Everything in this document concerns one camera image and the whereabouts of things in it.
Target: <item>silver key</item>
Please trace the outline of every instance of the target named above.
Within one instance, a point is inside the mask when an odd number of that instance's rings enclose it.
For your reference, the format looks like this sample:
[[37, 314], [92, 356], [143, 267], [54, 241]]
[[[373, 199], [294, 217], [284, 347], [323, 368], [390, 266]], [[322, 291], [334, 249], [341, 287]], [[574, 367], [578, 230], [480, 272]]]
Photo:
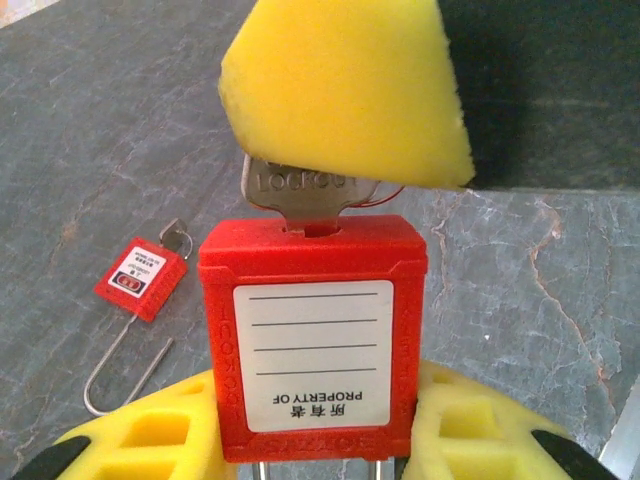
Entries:
[[337, 227], [345, 209], [365, 203], [379, 182], [288, 167], [245, 155], [242, 194], [254, 206], [281, 213], [290, 231]]

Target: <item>countertop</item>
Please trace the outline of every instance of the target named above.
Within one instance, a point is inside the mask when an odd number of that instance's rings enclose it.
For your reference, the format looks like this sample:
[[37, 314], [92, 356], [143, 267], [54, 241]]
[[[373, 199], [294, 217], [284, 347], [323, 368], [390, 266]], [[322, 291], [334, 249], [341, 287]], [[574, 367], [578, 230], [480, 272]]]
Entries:
[[[442, 7], [487, 173], [464, 193], [409, 189], [365, 213], [400, 213], [428, 242], [423, 357], [597, 454], [640, 373], [640, 9], [483, 3]], [[155, 240], [178, 216], [198, 245], [222, 219], [263, 215], [241, 197], [242, 152], [216, 93], [250, 6], [62, 0], [0, 30], [0, 477], [91, 418], [83, 384], [128, 318], [92, 289], [133, 236]], [[501, 8], [511, 20], [494, 16]], [[606, 31], [578, 28], [585, 19]], [[475, 54], [455, 34], [465, 22], [485, 29], [466, 34]], [[484, 76], [470, 66], [479, 52]], [[196, 261], [99, 377], [101, 407], [126, 397], [168, 336], [175, 347], [144, 393], [211, 366]], [[355, 479], [363, 468], [275, 473]]]

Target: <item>yellow foam block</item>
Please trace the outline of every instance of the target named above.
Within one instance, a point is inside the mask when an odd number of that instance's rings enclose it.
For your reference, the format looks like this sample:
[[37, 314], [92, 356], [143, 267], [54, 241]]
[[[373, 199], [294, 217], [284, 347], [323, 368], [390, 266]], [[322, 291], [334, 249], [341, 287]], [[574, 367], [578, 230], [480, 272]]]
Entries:
[[222, 455], [211, 370], [67, 432], [91, 443], [59, 480], [234, 480]]
[[531, 435], [567, 432], [511, 398], [430, 362], [418, 395], [402, 480], [571, 480]]
[[[531, 436], [566, 432], [499, 392], [423, 361], [402, 480], [570, 480]], [[235, 480], [222, 454], [213, 372], [69, 431], [90, 445], [59, 480]]]
[[474, 176], [456, 89], [436, 0], [258, 0], [219, 82], [253, 157], [433, 188]]

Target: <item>white label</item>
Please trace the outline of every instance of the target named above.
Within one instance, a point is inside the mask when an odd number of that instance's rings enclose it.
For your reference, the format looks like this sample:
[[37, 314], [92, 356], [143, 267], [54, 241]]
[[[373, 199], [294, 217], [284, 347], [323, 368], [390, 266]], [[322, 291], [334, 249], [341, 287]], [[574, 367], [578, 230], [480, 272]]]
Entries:
[[389, 423], [391, 282], [242, 286], [233, 295], [251, 431]]
[[160, 272], [166, 260], [140, 247], [134, 247], [118, 265], [109, 285], [140, 298]]

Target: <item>red padlock body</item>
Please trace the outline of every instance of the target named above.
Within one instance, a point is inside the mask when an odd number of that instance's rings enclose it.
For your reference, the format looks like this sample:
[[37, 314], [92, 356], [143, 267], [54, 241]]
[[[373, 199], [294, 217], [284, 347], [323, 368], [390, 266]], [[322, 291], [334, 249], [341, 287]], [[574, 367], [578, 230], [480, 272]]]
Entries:
[[180, 255], [136, 237], [94, 292], [152, 322], [186, 273], [187, 262]]
[[284, 226], [224, 221], [200, 249], [226, 460], [408, 456], [424, 239], [395, 215]]

